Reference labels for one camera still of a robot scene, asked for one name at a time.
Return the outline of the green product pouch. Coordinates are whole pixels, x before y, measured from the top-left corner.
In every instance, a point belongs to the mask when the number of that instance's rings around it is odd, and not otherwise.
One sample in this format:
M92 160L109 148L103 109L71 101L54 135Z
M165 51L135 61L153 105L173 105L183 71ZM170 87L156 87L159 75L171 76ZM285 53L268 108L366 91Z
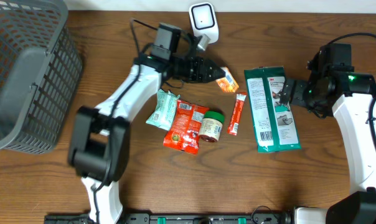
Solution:
M283 67L260 67L244 71L251 118L259 153L301 149L289 104L280 102L285 83Z

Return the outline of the green lid spice jar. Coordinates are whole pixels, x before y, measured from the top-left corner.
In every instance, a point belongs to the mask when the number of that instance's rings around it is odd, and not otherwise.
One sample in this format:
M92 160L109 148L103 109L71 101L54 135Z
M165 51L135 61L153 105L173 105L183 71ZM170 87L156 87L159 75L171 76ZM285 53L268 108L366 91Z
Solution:
M207 142L218 142L225 116L216 111L207 111L202 119L199 137Z

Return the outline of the small orange box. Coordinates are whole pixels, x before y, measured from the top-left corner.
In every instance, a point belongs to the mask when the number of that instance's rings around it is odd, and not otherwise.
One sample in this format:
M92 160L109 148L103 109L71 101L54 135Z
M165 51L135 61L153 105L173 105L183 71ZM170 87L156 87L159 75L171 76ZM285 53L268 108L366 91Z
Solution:
M225 72L225 76L216 80L217 85L224 93L235 93L239 89L238 83L227 67L222 67L222 70Z

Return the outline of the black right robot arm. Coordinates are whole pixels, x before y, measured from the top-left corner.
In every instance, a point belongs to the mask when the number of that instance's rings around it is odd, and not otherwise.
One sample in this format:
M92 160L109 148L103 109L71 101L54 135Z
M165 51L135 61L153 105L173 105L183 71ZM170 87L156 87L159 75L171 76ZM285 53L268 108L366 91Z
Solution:
M287 79L283 104L336 119L349 165L350 194L329 208L298 207L295 223L376 223L376 83L354 72Z

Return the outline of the mint green wipes pack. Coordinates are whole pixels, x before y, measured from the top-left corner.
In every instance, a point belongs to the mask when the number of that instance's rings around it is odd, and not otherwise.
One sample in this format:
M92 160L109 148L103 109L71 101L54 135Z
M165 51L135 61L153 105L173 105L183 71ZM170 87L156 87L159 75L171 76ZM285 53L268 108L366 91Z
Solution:
M174 121L177 101L180 95L175 95L170 91L159 90L156 96L156 108L153 114L146 120L146 124L169 131Z

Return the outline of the red sachet stick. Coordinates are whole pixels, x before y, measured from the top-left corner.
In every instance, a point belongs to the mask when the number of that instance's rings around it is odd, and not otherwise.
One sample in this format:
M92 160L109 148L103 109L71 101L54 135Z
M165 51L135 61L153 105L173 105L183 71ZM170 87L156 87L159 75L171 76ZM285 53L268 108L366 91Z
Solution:
M241 93L236 94L235 106L233 109L230 124L227 129L228 133L231 135L234 135L234 136L237 135L238 125L241 119L243 105L244 105L246 97L247 97L247 92L241 92Z

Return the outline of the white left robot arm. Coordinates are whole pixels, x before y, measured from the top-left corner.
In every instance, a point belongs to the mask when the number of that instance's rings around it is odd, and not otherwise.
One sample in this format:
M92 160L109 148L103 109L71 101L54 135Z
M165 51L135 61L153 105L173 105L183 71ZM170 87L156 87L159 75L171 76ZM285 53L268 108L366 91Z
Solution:
M197 55L209 42L205 34L158 33L138 51L127 79L106 101L78 109L67 161L87 190L93 223L116 223L122 214L118 181L129 159L130 125L150 97L170 78L208 83L224 77L215 62Z

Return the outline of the orange snack packet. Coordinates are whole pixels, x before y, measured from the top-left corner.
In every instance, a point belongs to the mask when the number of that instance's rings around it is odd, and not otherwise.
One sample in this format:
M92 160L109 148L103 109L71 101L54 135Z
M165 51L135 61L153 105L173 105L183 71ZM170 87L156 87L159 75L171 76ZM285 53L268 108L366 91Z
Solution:
M197 154L199 131L208 110L208 107L177 100L174 121L163 140L163 146L189 154Z

